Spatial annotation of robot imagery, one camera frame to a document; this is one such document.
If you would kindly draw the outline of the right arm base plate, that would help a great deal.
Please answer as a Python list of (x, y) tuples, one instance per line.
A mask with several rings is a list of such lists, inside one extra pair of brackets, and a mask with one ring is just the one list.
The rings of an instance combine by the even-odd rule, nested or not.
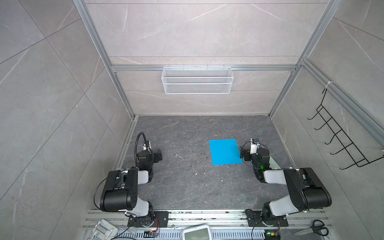
[(246, 209), (244, 211), (249, 227), (288, 227), (288, 221), (285, 216), (276, 217), (263, 211), (253, 211)]

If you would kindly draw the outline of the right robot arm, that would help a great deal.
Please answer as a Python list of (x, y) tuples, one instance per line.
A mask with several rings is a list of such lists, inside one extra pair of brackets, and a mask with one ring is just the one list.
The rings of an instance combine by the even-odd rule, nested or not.
[(263, 205), (261, 222), (266, 226), (272, 226), (290, 214), (331, 206), (331, 195), (312, 168), (273, 170), (269, 149), (253, 142), (249, 148), (240, 148), (240, 158), (252, 163), (254, 174), (261, 183), (285, 185), (288, 189), (287, 196)]

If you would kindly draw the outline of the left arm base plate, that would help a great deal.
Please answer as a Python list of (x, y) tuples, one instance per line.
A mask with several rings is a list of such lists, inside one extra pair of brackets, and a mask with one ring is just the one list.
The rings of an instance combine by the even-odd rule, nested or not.
[(168, 226), (169, 213), (170, 212), (167, 211), (154, 211), (145, 217), (133, 217), (130, 215), (127, 226), (137, 228), (166, 228)]

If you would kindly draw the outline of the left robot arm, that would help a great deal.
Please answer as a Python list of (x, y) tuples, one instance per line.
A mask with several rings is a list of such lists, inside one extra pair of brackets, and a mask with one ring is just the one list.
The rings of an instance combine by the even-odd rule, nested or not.
[(95, 207), (103, 212), (123, 212), (129, 216), (140, 219), (155, 218), (153, 205), (142, 200), (138, 195), (138, 186), (148, 184), (154, 176), (153, 165), (163, 160), (161, 150), (155, 152), (146, 146), (145, 149), (135, 154), (136, 166), (125, 170), (110, 171), (108, 176), (97, 186), (103, 185), (100, 200)]

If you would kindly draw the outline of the blue square paper sheet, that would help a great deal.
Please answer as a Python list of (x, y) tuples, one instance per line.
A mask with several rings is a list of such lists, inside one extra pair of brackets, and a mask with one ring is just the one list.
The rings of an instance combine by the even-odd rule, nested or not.
[(235, 165), (243, 162), (235, 139), (210, 140), (209, 143), (214, 166)]

